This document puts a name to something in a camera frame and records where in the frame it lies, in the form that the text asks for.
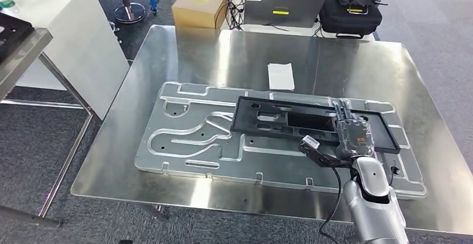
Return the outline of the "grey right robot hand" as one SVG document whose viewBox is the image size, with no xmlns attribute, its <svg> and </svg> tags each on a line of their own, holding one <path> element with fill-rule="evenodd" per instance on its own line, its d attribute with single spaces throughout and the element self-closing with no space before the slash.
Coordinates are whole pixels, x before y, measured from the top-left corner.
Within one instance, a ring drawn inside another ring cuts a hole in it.
<svg viewBox="0 0 473 244">
<path fill-rule="evenodd" d="M 347 99 L 332 103 L 336 113 L 336 133 L 339 145 L 336 156 L 342 161 L 354 160 L 357 157 L 374 156 L 374 140 L 370 124 L 351 111 Z"/>
</svg>

